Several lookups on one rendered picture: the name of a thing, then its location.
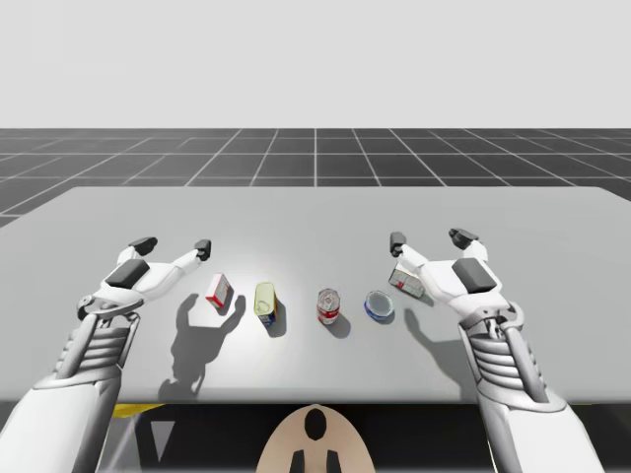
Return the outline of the tan robot part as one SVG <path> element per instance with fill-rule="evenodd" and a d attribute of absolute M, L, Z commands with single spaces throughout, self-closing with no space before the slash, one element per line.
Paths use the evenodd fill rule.
<path fill-rule="evenodd" d="M 310 405 L 271 434 L 255 473 L 377 473 L 361 435 L 339 412 Z"/>

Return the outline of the red and white can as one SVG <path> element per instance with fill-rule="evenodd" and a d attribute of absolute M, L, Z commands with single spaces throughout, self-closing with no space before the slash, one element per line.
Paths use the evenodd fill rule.
<path fill-rule="evenodd" d="M 340 310 L 339 294 L 330 288 L 321 290 L 316 301 L 317 316 L 324 324 L 332 324 L 338 317 Z"/>

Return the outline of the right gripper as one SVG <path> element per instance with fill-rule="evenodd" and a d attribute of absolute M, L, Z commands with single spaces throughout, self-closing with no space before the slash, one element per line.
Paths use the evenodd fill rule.
<path fill-rule="evenodd" d="M 390 234 L 389 251 L 400 266 L 422 282 L 433 301 L 451 308 L 461 319 L 475 313 L 492 316 L 508 309 L 509 302 L 501 294 L 503 285 L 486 263 L 488 250 L 479 236 L 460 228 L 450 229 L 449 236 L 462 251 L 462 258 L 429 261 L 407 244 L 401 232 Z"/>

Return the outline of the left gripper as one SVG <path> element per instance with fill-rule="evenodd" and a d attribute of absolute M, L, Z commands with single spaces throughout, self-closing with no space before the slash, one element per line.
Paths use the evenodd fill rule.
<path fill-rule="evenodd" d="M 192 250 L 172 263 L 148 263 L 142 257 L 158 244 L 154 236 L 130 242 L 118 255 L 118 265 L 93 293 L 100 309 L 147 303 L 162 297 L 185 276 L 196 271 L 210 258 L 212 242 L 201 239 Z"/>

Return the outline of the blue flat can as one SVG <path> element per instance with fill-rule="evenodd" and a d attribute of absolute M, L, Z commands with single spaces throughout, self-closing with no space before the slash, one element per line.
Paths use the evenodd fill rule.
<path fill-rule="evenodd" d="M 384 322 L 394 312 L 391 298 L 382 291 L 370 291 L 364 301 L 366 314 L 375 321 Z"/>

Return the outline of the grey and white carton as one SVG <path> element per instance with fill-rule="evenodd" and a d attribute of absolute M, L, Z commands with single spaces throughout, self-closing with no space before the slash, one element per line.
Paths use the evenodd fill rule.
<path fill-rule="evenodd" d="M 394 266 L 388 282 L 396 289 L 415 299 L 421 299 L 425 294 L 425 288 L 421 280 L 400 263 Z"/>

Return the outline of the red and white carton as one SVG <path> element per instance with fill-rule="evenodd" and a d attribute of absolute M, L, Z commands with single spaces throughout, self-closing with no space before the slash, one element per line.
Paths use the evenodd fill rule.
<path fill-rule="evenodd" d="M 205 294 L 205 300 L 215 308 L 223 308 L 226 304 L 231 285 L 223 273 L 215 273 Z"/>

